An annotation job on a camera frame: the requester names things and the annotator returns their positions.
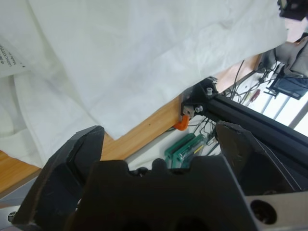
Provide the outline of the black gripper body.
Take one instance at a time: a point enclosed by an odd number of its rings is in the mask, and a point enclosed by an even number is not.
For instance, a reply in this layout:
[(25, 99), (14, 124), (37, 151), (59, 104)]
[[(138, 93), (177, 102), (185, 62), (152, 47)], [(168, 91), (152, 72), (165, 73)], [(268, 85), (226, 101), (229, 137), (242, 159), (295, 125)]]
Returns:
[(308, 0), (277, 0), (280, 17), (303, 20), (308, 18)]

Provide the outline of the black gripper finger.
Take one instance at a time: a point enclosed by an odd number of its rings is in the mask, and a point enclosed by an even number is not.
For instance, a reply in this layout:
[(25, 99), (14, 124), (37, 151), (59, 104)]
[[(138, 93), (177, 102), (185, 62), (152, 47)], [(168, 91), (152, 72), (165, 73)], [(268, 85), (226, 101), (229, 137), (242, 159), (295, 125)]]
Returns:
[(216, 133), (222, 154), (246, 196), (302, 191), (273, 151), (250, 131), (220, 120)]
[(64, 225), (75, 211), (91, 166), (102, 154), (104, 128), (75, 133), (47, 161), (19, 210), (13, 225)]

